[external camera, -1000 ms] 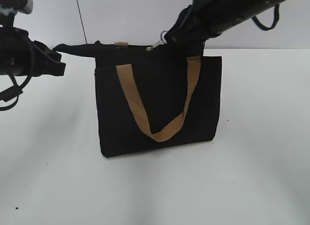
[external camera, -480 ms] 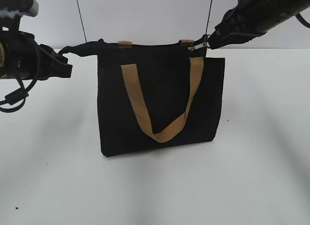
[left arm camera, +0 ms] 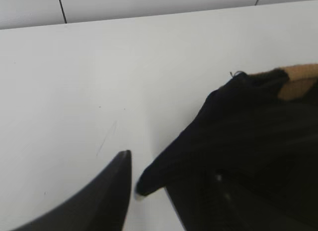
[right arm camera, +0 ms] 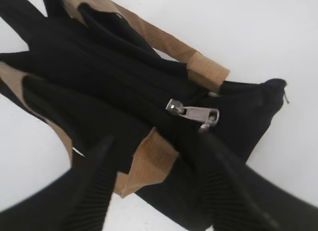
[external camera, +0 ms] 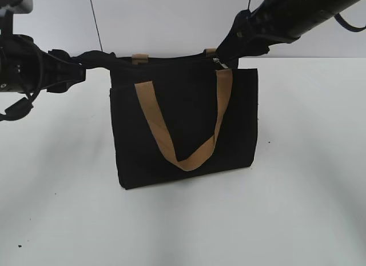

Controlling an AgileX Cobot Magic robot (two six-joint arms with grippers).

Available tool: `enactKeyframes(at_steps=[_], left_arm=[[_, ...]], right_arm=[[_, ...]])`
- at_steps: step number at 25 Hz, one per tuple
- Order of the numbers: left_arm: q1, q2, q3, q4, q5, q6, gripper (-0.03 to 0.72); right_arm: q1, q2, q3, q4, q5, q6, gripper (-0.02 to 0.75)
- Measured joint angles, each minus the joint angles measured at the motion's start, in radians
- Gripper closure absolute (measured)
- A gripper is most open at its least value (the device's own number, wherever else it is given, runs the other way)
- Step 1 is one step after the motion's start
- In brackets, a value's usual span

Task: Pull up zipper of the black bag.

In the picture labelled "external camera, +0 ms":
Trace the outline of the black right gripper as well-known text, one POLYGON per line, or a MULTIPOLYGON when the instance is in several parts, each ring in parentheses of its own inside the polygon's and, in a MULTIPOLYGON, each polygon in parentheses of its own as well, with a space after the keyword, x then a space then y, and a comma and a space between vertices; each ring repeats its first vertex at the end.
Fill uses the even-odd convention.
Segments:
POLYGON ((242 57, 268 54, 271 46, 298 39, 286 33, 267 11, 246 9, 236 15, 229 34, 216 49, 216 57, 222 66, 237 69, 242 57))

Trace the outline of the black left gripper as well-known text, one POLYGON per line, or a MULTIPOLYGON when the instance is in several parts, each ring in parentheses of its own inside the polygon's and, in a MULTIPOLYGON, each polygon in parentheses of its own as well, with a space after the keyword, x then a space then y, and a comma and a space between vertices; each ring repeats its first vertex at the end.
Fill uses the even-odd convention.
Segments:
POLYGON ((73 85, 86 80, 86 69, 110 70, 119 63, 114 53, 92 50, 70 57, 63 50, 47 53, 37 49, 34 67, 34 93, 46 90, 49 93, 65 93, 73 85))

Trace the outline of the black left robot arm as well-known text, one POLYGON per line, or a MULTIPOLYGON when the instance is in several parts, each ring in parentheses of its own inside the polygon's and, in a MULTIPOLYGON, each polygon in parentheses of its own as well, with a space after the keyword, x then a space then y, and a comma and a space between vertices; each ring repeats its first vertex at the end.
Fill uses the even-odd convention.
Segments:
POLYGON ((116 58, 99 50, 74 57, 60 49, 43 51, 32 37, 13 33, 13 16, 1 16, 1 92, 65 93, 86 80, 88 69, 107 69, 116 58))

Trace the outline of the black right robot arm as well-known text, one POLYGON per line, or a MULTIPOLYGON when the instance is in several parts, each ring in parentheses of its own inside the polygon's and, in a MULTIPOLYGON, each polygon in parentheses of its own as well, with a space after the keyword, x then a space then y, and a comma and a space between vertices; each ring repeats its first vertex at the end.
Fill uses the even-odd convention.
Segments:
POLYGON ((331 18, 348 31, 364 31, 365 27, 352 26, 340 14, 359 1, 263 0, 255 10, 245 9, 235 16, 216 50, 217 57, 230 65, 242 57, 267 54, 270 46, 293 43, 331 18))

